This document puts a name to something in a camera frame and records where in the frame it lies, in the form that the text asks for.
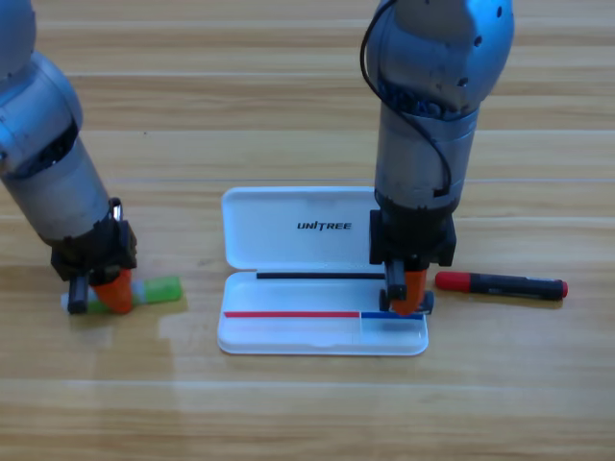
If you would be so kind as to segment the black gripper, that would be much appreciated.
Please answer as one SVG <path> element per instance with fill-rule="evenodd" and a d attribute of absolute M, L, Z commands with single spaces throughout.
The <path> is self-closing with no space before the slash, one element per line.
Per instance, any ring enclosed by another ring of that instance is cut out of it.
<path fill-rule="evenodd" d="M 425 298 L 429 266 L 453 263 L 457 201 L 436 208 L 409 208 L 380 192 L 375 199 L 378 207 L 370 211 L 370 263 L 384 266 L 388 293 L 406 293 L 404 300 L 391 301 L 392 310 L 411 315 Z"/>
<path fill-rule="evenodd" d="M 69 283 L 66 308 L 71 315 L 128 314 L 133 309 L 136 237 L 123 218 L 121 201 L 111 199 L 109 205 L 109 213 L 92 230 L 52 245 L 51 265 Z"/>

